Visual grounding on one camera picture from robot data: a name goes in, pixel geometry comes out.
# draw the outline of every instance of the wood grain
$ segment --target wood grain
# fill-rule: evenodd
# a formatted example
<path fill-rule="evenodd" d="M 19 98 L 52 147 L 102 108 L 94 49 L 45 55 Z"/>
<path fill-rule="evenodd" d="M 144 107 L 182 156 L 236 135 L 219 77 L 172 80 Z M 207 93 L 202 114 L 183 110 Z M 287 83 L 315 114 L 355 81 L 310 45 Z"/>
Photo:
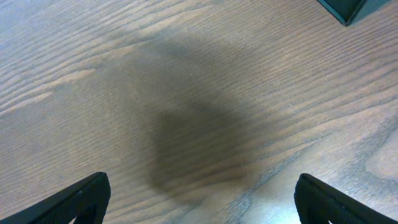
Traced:
<path fill-rule="evenodd" d="M 0 218 L 96 171 L 105 223 L 298 223 L 302 172 L 398 219 L 398 2 L 0 2 Z"/>

